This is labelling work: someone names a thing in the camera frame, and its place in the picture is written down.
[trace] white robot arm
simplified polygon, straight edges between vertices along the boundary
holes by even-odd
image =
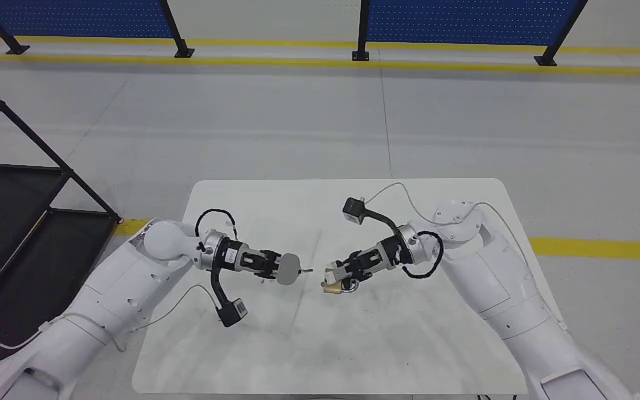
[[[552,315],[526,262],[511,244],[485,220],[476,203],[452,201],[441,206],[432,223],[412,221],[396,227],[364,201],[350,198],[345,217],[361,224],[366,217],[389,225],[394,235],[371,249],[352,253],[329,265],[325,292],[357,289],[375,272],[398,265],[417,265],[437,259],[429,277],[441,263],[467,304],[502,339],[524,374],[532,400],[631,400],[629,390],[600,361],[581,349]],[[477,235],[481,248],[452,258],[449,253]]]
[[[241,299],[227,299],[220,286],[221,269],[248,271],[283,285],[304,272],[293,254],[253,250],[215,230],[200,236],[193,226],[151,221],[96,267],[61,316],[43,324],[33,341],[0,361],[0,399],[68,399],[96,355],[115,343],[120,332],[146,325],[153,309],[193,265],[210,271],[220,303],[216,310],[225,326],[238,322],[247,310]]]

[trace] gray floor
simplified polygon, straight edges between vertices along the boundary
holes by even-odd
[[[1,98],[126,217],[180,219],[203,179],[495,177],[530,236],[640,240],[639,79],[0,69]],[[0,130],[0,162],[47,162],[9,121],[0,118]],[[73,187],[56,203],[95,208]],[[576,338],[640,391],[638,263],[540,261]],[[125,354],[105,351],[75,398],[191,398],[133,391],[141,340],[132,338]]]

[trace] tabletop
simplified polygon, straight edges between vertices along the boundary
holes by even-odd
[[[141,393],[200,394],[464,394],[526,393],[516,362],[493,330],[462,300],[442,271],[412,280],[381,271],[352,294],[324,294],[327,263],[390,235],[375,221],[346,221],[347,197],[370,198],[395,180],[202,181],[183,221],[208,208],[230,211],[239,239],[255,249],[300,256],[304,275],[280,286],[249,273],[223,271],[222,285],[241,297],[249,315],[224,328],[205,293],[194,291],[176,311],[149,327],[133,375]],[[513,230],[538,288],[561,318],[504,185],[496,179],[407,179],[416,206],[432,215],[445,201],[485,201]],[[400,187],[368,204],[397,224],[419,217]],[[492,226],[510,238],[489,209]],[[201,230],[231,234],[224,216],[208,215]],[[422,272],[428,266],[413,267]],[[191,285],[209,287],[192,268],[158,305],[155,320]]]

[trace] yellow floor stripe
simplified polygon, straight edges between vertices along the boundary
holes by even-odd
[[[116,227],[113,234],[115,236],[131,236],[142,229],[151,219],[125,219],[123,223]]]
[[[539,67],[529,64],[479,64],[451,62],[419,61],[369,61],[351,60],[294,59],[294,58],[173,58],[147,56],[71,56],[51,54],[0,55],[0,61],[27,63],[91,63],[91,64],[134,64],[134,65],[208,65],[208,66],[280,66],[280,67],[316,67],[316,68],[359,68],[359,69],[407,69],[434,71],[486,71],[513,72],[553,75],[618,75],[640,76],[640,67],[589,67],[559,66]]]
[[[125,219],[114,235],[131,236],[149,221],[148,218]],[[640,242],[535,237],[529,238],[529,242],[539,256],[640,260]]]
[[[175,46],[173,39],[154,38],[102,38],[102,37],[61,37],[61,36],[16,36],[18,41],[29,43],[84,43],[119,45],[165,45]],[[238,47],[312,47],[355,49],[357,42],[327,42],[299,40],[254,40],[254,39],[187,39],[190,46],[238,46]],[[369,42],[368,49],[432,50],[432,51],[481,51],[505,53],[541,53],[544,46],[452,44],[452,43],[392,43]],[[560,53],[567,54],[627,54],[640,55],[640,48],[633,47],[572,47],[564,46]]]

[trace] blue fence panel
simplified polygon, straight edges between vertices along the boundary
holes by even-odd
[[[371,0],[372,42],[551,45],[579,0]]]
[[[25,36],[172,37],[159,0],[0,0],[0,25]]]

